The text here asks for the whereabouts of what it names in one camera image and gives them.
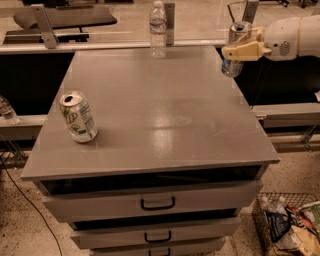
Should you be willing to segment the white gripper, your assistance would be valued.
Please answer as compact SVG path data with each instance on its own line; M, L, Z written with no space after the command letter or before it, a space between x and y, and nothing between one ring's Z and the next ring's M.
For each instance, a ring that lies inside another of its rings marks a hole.
M264 55L272 61L293 60L298 55L299 27L300 19L295 17L273 22L266 29L240 31L235 44L222 48L222 55L231 61L257 61Z

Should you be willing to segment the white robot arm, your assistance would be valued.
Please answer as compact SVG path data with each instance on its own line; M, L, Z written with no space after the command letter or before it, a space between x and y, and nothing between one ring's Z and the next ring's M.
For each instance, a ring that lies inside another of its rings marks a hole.
M240 38L222 48L231 61L288 61L297 57L320 57L320 16L277 20L266 27L250 27Z

